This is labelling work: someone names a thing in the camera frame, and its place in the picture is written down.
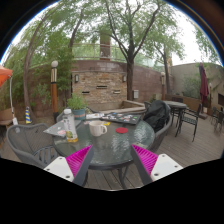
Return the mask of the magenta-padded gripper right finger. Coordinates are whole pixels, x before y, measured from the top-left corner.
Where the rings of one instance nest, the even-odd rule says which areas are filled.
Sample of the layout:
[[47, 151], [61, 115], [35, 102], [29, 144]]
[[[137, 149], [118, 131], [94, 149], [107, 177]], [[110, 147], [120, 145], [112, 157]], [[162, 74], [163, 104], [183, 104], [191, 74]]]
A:
[[167, 154], [157, 155], [137, 145], [131, 146], [131, 155], [144, 185], [182, 169]]

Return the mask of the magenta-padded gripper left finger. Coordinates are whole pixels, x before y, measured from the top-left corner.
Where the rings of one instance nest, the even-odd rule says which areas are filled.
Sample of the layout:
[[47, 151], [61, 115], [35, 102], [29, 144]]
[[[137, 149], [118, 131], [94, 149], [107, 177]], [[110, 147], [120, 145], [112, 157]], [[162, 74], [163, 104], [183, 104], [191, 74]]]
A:
[[93, 155], [94, 148], [89, 145], [68, 157], [59, 156], [45, 168], [45, 171], [83, 186]]

